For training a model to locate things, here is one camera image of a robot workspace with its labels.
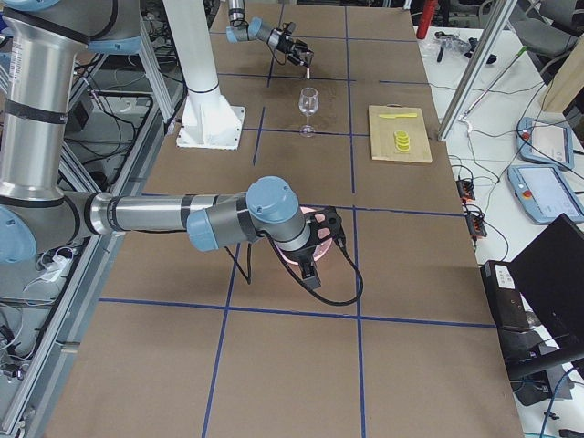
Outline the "yellow plastic knife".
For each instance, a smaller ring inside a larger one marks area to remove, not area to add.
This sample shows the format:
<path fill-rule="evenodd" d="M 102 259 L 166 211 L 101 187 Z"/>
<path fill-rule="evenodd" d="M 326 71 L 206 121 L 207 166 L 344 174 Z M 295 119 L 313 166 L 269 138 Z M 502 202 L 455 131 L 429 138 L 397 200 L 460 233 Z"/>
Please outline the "yellow plastic knife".
<path fill-rule="evenodd" d="M 415 119 L 418 117 L 416 112 L 408 112 L 408 113 L 383 113 L 378 114 L 378 117 L 381 119 L 386 120 L 395 120 L 395 119 Z"/>

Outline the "black computer box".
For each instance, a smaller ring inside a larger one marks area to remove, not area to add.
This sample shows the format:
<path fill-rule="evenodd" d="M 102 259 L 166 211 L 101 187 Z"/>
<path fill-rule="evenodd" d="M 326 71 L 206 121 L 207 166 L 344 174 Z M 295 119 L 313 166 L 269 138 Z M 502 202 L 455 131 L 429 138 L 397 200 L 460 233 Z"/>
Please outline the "black computer box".
<path fill-rule="evenodd" d="M 564 365 L 583 366 L 582 230 L 561 214 L 512 261 L 480 272 L 516 397 L 550 398 Z"/>

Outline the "teach pendant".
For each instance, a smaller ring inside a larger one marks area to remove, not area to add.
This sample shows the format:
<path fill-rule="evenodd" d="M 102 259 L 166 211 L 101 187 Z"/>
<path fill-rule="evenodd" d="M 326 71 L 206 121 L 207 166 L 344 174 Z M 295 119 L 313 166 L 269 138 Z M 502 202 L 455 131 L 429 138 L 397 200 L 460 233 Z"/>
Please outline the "teach pendant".
<path fill-rule="evenodd" d="M 573 130 L 566 121 L 551 122 L 524 117 L 518 122 L 516 146 L 528 162 L 574 168 Z"/>
<path fill-rule="evenodd" d="M 562 214 L 575 224 L 583 223 L 583 204 L 556 165 L 511 165 L 507 179 L 534 223 L 551 224 Z"/>

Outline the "red fire extinguisher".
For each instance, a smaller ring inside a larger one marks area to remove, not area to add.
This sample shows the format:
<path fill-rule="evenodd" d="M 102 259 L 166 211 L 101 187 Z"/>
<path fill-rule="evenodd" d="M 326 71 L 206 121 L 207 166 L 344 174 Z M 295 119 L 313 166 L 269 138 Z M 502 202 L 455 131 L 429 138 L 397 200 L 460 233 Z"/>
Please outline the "red fire extinguisher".
<path fill-rule="evenodd" d="M 425 39 L 428 33 L 428 28 L 430 27 L 435 8 L 438 4 L 437 0 L 426 0 L 423 5 L 422 15 L 418 23 L 416 37 L 418 39 Z"/>

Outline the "clear wine glass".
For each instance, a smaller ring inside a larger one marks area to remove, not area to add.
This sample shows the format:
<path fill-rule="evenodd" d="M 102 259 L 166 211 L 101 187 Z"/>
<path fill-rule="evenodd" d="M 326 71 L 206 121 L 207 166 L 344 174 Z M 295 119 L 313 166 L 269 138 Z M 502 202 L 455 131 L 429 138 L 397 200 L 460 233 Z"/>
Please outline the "clear wine glass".
<path fill-rule="evenodd" d="M 318 91 L 312 87 L 301 89 L 298 108 L 305 116 L 305 124 L 300 128 L 300 135 L 303 137 L 312 137 L 315 134 L 314 127 L 310 124 L 310 118 L 318 111 Z"/>

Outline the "aluminium frame post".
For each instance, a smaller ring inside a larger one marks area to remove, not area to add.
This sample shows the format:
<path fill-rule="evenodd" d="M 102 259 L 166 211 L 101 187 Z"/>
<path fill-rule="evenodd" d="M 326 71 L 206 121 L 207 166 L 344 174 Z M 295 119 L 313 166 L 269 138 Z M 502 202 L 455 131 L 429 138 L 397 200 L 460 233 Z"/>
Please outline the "aluminium frame post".
<path fill-rule="evenodd" d="M 438 130 L 438 140 L 445 141 L 448 137 L 451 128 L 456 121 L 467 122 L 469 114 L 475 109 L 478 103 L 486 96 L 491 88 L 499 81 L 501 77 L 517 62 L 520 57 L 527 51 L 525 46 L 511 58 L 507 65 L 500 71 L 500 73 L 491 81 L 487 88 L 481 95 L 470 104 L 465 111 L 463 106 L 466 103 L 470 93 L 475 86 L 475 82 L 479 78 L 482 68 L 486 65 L 488 56 L 499 38 L 499 35 L 504 30 L 506 22 L 508 21 L 513 9 L 517 4 L 517 0 L 497 1 L 495 8 L 487 21 L 479 43 L 472 55 L 469 64 L 464 71 L 461 82 L 456 88 L 453 99 L 443 117 L 443 121 Z"/>

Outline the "lemon slices stack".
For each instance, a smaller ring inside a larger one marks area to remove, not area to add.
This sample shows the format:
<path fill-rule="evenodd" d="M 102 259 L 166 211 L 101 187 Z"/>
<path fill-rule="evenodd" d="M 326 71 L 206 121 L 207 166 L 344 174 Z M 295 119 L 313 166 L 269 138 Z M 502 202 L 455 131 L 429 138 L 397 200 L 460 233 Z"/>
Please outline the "lemon slices stack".
<path fill-rule="evenodd" d="M 393 133 L 394 145 L 398 152 L 408 153 L 411 149 L 411 139 L 407 131 L 397 130 Z"/>

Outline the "pink bowl of ice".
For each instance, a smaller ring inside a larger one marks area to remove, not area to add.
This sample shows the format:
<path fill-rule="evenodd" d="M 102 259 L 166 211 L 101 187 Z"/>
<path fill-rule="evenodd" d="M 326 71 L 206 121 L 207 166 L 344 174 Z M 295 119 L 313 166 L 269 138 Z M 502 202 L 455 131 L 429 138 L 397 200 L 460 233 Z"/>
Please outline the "pink bowl of ice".
<path fill-rule="evenodd" d="M 276 244 L 278 252 L 284 260 L 292 265 L 298 266 L 298 261 L 304 257 L 312 257 L 315 262 L 321 259 L 330 249 L 333 243 L 334 234 L 339 230 L 341 220 L 335 212 L 327 209 L 316 210 L 306 206 L 301 206 L 300 210 L 306 222 L 305 229 L 310 231 L 304 244 L 294 250 Z"/>

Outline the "bamboo cutting board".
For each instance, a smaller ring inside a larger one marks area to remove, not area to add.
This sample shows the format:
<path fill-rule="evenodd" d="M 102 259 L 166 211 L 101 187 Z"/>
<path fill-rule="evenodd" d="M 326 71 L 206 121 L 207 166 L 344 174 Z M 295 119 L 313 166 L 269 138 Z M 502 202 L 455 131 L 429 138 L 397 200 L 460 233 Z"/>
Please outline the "bamboo cutting board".
<path fill-rule="evenodd" d="M 374 161 L 433 161 L 421 109 L 369 105 L 368 112 L 370 156 Z"/>

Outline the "lower teach pendant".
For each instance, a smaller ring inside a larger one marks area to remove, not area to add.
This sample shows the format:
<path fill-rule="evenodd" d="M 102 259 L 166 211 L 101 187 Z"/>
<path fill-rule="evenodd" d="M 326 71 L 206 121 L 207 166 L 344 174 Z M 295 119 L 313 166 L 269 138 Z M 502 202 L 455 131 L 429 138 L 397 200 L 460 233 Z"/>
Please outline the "lower teach pendant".
<path fill-rule="evenodd" d="M 556 165 L 511 165 L 507 179 L 534 223 L 551 224 L 562 214 L 575 224 L 583 223 L 583 204 Z"/>

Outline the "upper teach pendant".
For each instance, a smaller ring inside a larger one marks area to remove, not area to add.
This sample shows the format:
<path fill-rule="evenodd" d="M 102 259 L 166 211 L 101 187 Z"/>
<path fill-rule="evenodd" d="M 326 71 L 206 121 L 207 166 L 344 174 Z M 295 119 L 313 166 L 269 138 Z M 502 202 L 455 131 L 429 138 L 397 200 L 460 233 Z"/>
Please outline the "upper teach pendant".
<path fill-rule="evenodd" d="M 551 122 L 524 117 L 518 122 L 516 146 L 528 162 L 574 168 L 573 130 L 566 121 Z"/>

